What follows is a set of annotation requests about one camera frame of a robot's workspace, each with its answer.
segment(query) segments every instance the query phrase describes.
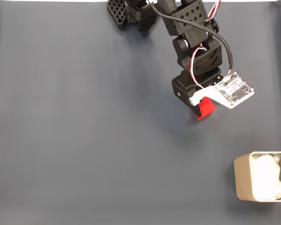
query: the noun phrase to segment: circuit board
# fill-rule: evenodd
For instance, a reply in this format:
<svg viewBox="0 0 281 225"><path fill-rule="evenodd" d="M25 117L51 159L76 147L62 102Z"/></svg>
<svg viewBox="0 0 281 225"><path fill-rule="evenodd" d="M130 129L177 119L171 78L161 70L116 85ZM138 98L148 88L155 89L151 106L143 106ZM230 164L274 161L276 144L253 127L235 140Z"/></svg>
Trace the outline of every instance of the circuit board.
<svg viewBox="0 0 281 225"><path fill-rule="evenodd" d="M236 72L225 77L215 87L230 102L239 104L254 94L254 89L248 85Z"/></svg>

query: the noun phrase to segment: white wire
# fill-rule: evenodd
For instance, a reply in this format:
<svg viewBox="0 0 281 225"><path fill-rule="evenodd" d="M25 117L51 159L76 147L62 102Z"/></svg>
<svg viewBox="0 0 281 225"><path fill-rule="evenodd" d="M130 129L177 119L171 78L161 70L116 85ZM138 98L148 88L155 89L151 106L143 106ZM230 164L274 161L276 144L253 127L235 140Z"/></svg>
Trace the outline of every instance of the white wire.
<svg viewBox="0 0 281 225"><path fill-rule="evenodd" d="M228 74L226 75L226 77L227 77L227 76L229 76L229 75L230 75L230 73L231 73L231 69L228 71Z"/></svg>
<svg viewBox="0 0 281 225"><path fill-rule="evenodd" d="M204 47L198 47L198 48L195 49L195 51L194 51L193 54L192 54L190 73L191 73L192 79L193 79L193 81L195 82L195 84L198 85L200 88L204 89L204 87L203 87L202 85L200 85L200 84L197 82L197 80L196 80L196 78L195 78L195 75L193 74L193 62L194 62L194 58L195 58L195 55L196 55L197 51L200 50L200 49L201 49L201 50L204 50L204 51L207 51L207 49L204 48Z"/></svg>
<svg viewBox="0 0 281 225"><path fill-rule="evenodd" d="M217 1L215 2L214 6L212 6L210 12L208 13L208 19L205 20L205 21L210 21L210 20L212 20L212 19L215 17L215 15L216 15L216 13L217 13L217 10L219 9L220 3L221 3L221 0L217 0Z"/></svg>

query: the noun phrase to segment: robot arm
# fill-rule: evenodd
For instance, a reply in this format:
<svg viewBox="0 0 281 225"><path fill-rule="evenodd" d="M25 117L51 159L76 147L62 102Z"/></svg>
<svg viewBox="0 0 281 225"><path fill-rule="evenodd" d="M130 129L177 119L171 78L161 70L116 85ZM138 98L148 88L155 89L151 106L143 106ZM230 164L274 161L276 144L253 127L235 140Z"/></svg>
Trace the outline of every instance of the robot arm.
<svg viewBox="0 0 281 225"><path fill-rule="evenodd" d="M181 0L179 7L176 6L175 0L108 0L107 8L119 28L123 28L127 23L135 23L139 31L145 31L151 28L158 16L163 18L169 35L177 36L173 40L173 46L177 62L184 69L172 80L174 94L190 107L199 119L205 116L202 115L200 105L194 104L190 98L195 92L222 82L223 76L219 69L222 64L222 47L213 36L217 37L227 50L229 72L233 61L229 45L217 34L219 26L213 18L208 18L202 0Z"/></svg>

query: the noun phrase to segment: white tissue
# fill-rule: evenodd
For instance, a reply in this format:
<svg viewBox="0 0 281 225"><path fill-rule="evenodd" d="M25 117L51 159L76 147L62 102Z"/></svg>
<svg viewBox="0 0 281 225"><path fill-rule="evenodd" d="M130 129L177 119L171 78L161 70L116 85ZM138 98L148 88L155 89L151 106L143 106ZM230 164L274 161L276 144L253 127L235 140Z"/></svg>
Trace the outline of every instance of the white tissue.
<svg viewBox="0 0 281 225"><path fill-rule="evenodd" d="M281 198L279 156L252 156L251 180L256 200L277 200Z"/></svg>

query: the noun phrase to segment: dark gray backdrop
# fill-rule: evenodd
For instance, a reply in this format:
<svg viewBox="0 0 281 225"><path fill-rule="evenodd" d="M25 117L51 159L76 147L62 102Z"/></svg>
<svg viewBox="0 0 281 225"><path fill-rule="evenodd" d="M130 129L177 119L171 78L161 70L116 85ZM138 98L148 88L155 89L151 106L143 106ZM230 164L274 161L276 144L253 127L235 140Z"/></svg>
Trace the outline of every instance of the dark gray backdrop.
<svg viewBox="0 0 281 225"><path fill-rule="evenodd" d="M106 3L0 2L0 225L281 225L233 171L281 150L281 5L222 3L217 21L256 94L199 122L162 20L140 34Z"/></svg>

